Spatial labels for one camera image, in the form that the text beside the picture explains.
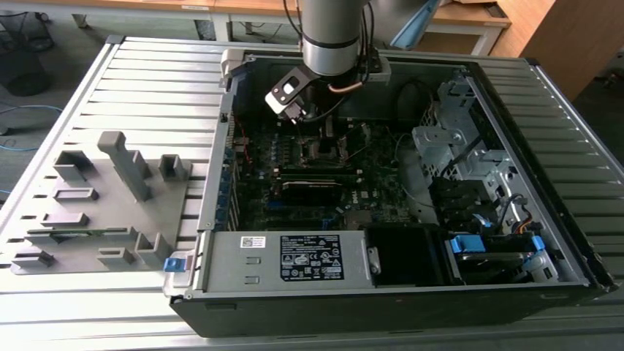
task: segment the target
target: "metal workbench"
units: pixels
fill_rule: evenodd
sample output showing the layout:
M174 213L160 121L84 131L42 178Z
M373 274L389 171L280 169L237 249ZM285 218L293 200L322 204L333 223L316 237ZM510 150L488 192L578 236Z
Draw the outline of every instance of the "metal workbench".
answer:
M512 325L412 333L202 339L169 308L161 292L164 274L158 271L13 275L10 259L24 245L24 229L16 219L37 205L34 195L52 191L53 180L46 176L56 175L52 162L58 152L82 150L86 156L98 156L96 141L102 130L121 130L128 145L145 159L178 154L193 162L176 244L177 249L192 248L222 93L220 53L232 47L296 50L286 45L130 37L104 45L0 212L0 347L257 350L474 341L473 346L481 348L533 348L540 347L544 338L557 340L564 347L588 346L584 336L624 331L624 292L618 290L598 301L550 309ZM521 59L393 55L480 63L566 206L610 273L620 279L624 172L541 69ZM608 345L617 348L612 340Z

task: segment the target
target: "blue latch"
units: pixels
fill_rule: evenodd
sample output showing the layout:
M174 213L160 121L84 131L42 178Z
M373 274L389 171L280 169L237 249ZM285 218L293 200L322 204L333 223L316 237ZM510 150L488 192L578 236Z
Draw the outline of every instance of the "blue latch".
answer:
M480 235L457 235L450 240L450 247L456 254L464 252L485 252L484 241Z
M533 241L534 250L536 251L542 251L545 249L545 247L546 247L546 245L544 244L542 237L541 236L533 236L530 238L530 240Z
M186 259L169 257L165 259L165 267L162 268L166 273L181 273L186 271Z

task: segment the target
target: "blue handle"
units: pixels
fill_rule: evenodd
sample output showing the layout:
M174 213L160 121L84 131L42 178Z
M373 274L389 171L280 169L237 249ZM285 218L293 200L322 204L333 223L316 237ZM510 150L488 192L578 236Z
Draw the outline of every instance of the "blue handle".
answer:
M416 14L404 25L397 36L389 43L396 48L410 50L417 44L420 34L424 32L426 25L429 24L430 14L434 11L437 0L429 0L429 2L420 8Z

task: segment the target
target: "blue cable on floor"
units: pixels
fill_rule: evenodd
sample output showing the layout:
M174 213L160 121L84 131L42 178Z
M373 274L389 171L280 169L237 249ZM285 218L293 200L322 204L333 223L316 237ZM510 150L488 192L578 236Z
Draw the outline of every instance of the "blue cable on floor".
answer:
M0 145L0 149L6 150L6 151L34 151L34 150L38 150L38 148L10 148L8 146L1 146L1 145Z
M0 115L1 115L2 113L10 112L10 111L13 111L13 110L17 110L17 109L20 109L20 108L48 108L48 109L50 109L50 110L54 110L54 111L58 112L58 113L62 112L62 108L57 108L56 106L49 106L49 105L24 105L24 106L12 106L12 107L8 108L6 110L0 111Z
M6 105L6 106L12 106L10 104L6 104L4 102L0 102L2 105ZM49 105L24 105L24 106L12 106L9 109L4 110L4 111L0 111L0 115L2 113L6 113L6 112L10 112L10 111L14 111L20 108L48 108L50 110L54 110L57 113L62 113L62 108L57 108L56 106L49 106ZM0 145L0 149L1 150L6 150L6 151L34 151L34 150L38 150L38 148L10 148L8 146L1 146Z

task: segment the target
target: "red cable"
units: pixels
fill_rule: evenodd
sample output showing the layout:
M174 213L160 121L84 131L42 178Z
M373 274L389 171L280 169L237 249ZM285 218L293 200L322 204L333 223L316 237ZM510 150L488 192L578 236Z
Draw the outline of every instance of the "red cable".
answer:
M245 134L245 128L242 128L241 122L238 122L237 119L234 119L237 127L241 129L241 134L242 134L242 153L245 154L245 160L248 164L252 164L252 159L249 157L249 154L246 152L246 134Z

